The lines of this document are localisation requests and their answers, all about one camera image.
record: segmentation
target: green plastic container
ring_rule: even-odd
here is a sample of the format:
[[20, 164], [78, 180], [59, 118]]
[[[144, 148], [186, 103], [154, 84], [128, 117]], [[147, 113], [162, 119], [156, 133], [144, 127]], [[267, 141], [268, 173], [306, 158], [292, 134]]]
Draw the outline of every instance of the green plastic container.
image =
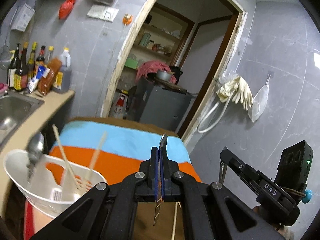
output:
[[131, 58], [127, 58], [127, 60], [126, 60], [126, 62], [124, 63], [124, 65], [125, 65], [126, 67], [136, 69], [136, 68], [137, 68], [137, 65], [138, 65], [138, 61], [136, 61], [136, 60], [134, 60], [134, 59], [131, 59]]

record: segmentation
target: white plastic basket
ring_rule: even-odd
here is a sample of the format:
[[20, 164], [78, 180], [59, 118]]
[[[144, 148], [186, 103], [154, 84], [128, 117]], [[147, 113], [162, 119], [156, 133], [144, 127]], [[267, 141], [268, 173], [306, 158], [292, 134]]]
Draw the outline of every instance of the white plastic basket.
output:
[[[64, 168], [61, 183], [57, 185], [51, 171], [46, 168], [47, 163], [55, 163]], [[80, 195], [75, 193], [71, 174], [66, 171], [62, 159], [43, 155], [34, 169], [30, 183], [27, 181], [29, 164], [28, 153], [24, 150], [12, 150], [4, 159], [4, 169], [17, 185], [18, 189], [40, 212], [51, 218], [57, 217], [73, 204]], [[84, 178], [89, 168], [70, 162], [76, 176]], [[91, 186], [99, 182], [107, 182], [97, 171], [93, 171], [90, 178]]]

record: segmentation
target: pink towel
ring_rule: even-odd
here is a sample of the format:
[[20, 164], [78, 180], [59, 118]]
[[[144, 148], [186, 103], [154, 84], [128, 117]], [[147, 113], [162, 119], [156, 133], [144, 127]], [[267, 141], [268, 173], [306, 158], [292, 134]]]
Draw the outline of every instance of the pink towel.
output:
[[[143, 63], [138, 68], [136, 83], [139, 81], [139, 79], [142, 76], [147, 78], [148, 73], [157, 73], [158, 70], [171, 72], [171, 69], [169, 68], [169, 66], [161, 61], [151, 60]], [[174, 77], [174, 75], [172, 75], [169, 82], [175, 84], [176, 81], [177, 81], [176, 78]]]

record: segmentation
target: beige countertop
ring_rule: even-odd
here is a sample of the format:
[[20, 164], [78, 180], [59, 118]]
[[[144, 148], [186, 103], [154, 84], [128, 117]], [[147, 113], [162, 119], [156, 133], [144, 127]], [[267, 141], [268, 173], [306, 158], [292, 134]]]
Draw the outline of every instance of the beige countertop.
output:
[[69, 90], [64, 94], [51, 91], [43, 98], [30, 95], [31, 97], [43, 100], [44, 103], [15, 131], [0, 152], [0, 209], [2, 217], [4, 217], [7, 196], [9, 194], [8, 189], [10, 189], [9, 186], [11, 185], [10, 178], [3, 168], [4, 157], [11, 150], [26, 149], [30, 138], [36, 132], [39, 132], [74, 94], [73, 90]]

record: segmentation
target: stainless steel sink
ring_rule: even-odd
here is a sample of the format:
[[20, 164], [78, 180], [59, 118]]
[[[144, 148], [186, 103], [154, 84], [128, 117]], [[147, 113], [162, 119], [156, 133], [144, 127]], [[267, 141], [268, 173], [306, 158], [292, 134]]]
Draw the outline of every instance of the stainless steel sink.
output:
[[0, 94], [0, 151], [19, 126], [43, 103], [14, 91]]

